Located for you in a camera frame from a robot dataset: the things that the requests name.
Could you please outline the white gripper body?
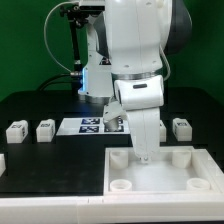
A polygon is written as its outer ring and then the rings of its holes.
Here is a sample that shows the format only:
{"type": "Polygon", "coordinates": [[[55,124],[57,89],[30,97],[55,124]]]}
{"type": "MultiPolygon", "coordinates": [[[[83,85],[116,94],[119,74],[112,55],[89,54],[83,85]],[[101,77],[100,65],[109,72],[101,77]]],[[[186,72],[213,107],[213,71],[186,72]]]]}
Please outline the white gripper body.
{"type": "Polygon", "coordinates": [[[115,96],[126,112],[135,155],[150,159],[160,147],[160,107],[164,104],[163,78],[116,80],[115,96]]]}

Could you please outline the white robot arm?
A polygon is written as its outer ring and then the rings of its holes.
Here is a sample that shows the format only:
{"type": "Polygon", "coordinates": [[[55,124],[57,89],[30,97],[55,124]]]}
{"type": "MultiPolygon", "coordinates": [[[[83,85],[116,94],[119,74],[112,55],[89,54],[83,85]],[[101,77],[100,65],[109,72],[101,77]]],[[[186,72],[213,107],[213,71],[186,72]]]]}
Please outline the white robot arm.
{"type": "Polygon", "coordinates": [[[166,56],[191,35],[183,0],[81,0],[87,15],[88,62],[82,98],[104,102],[104,124],[128,122],[135,155],[147,163],[159,151],[166,56]]]}

